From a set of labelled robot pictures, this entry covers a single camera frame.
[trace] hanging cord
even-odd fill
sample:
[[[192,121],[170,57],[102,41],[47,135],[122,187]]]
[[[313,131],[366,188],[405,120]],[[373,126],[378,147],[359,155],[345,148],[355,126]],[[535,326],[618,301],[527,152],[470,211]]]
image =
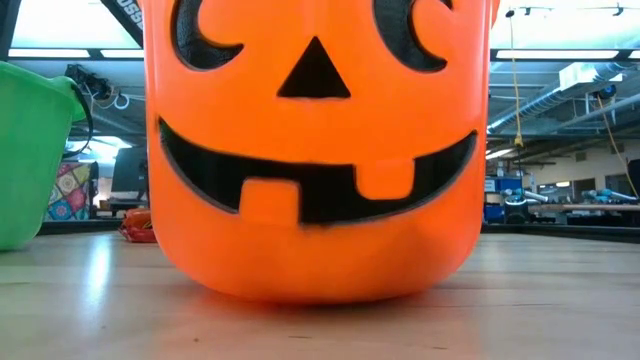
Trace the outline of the hanging cord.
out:
[[[600,96],[596,96],[596,97],[598,98],[598,104],[600,105],[600,110],[604,109],[604,105],[602,104],[602,98]],[[631,190],[633,191],[633,195],[637,199],[640,199],[640,196],[638,196],[638,192],[636,191],[636,187],[633,185],[633,181],[631,181],[631,175],[629,174],[629,164],[627,164],[625,159],[620,154],[620,150],[618,150],[618,145],[616,144],[616,140],[613,137],[613,132],[611,131],[611,126],[609,125],[609,118],[607,117],[607,113],[604,112],[602,116],[603,116],[604,124],[607,127],[607,132],[609,133],[609,139],[611,139],[611,144],[613,145],[613,149],[616,151],[616,155],[618,155],[618,159],[620,159],[620,162],[624,166],[624,172],[627,175],[627,180],[629,181],[629,185],[631,185]]]
[[[522,140],[522,121],[520,119],[520,87],[518,86],[518,67],[516,64],[515,39],[513,35],[513,16],[515,14],[516,12],[513,9],[507,12],[509,28],[511,30],[511,72],[513,73],[513,88],[516,91],[516,124],[518,126],[514,143],[517,147],[524,147],[524,141]]]
[[[76,98],[78,98],[78,101],[80,101],[80,105],[82,105],[82,110],[84,110],[84,114],[87,117],[87,124],[89,125],[89,134],[87,135],[87,142],[84,144],[82,148],[76,151],[65,153],[64,155],[62,155],[63,159],[69,159],[74,156],[82,154],[82,152],[85,151],[87,147],[89,147],[89,143],[93,138],[93,116],[91,114],[91,109],[89,109],[89,105],[87,104],[87,101],[82,95],[82,91],[80,90],[78,85],[71,84],[71,89],[73,90],[73,93],[76,95]]]

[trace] wall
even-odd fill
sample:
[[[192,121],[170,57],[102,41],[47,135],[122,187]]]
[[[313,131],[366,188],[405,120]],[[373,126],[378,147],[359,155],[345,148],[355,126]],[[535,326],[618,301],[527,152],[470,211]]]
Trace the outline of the wall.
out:
[[[622,157],[627,160],[640,159],[639,141],[619,141],[624,144],[625,152]],[[555,184],[561,181],[575,181],[584,179],[596,179],[596,187],[604,189],[605,177],[607,175],[623,174],[624,166],[620,163],[617,155],[611,154],[608,147],[603,143],[601,147],[587,150],[587,160],[576,162],[575,153],[569,153],[570,158],[549,159],[556,165],[545,165],[544,167],[528,167],[527,172],[535,178],[536,185]],[[530,184],[530,180],[525,179],[525,186]]]

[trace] table surface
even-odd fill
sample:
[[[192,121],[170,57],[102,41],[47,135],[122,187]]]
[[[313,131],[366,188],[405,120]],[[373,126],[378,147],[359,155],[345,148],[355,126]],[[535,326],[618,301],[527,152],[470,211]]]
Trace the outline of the table surface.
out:
[[[449,280],[371,305],[248,304],[156,245],[36,238],[0,254],[2,359],[640,359],[640,246],[483,236]]]
[[[640,205],[612,205],[612,204],[542,204],[529,206],[531,212],[562,212],[574,210],[588,211],[637,211]]]

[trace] green bucket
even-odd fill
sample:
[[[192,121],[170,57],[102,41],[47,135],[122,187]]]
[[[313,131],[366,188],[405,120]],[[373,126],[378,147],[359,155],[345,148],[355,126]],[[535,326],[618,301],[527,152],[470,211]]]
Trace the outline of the green bucket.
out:
[[[0,62],[0,251],[40,230],[71,124],[86,104],[73,80]]]

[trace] mouth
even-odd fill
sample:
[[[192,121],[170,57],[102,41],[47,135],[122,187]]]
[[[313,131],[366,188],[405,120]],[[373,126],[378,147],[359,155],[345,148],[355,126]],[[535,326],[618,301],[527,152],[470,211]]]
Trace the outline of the mouth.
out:
[[[422,207],[453,185],[469,162],[476,132],[437,153],[414,159],[408,196],[370,200],[360,194],[355,165],[287,163],[204,149],[180,137],[160,120],[161,142],[173,170],[198,196],[229,214],[238,214],[247,179],[293,181],[299,187],[301,225],[340,225],[378,220]]]

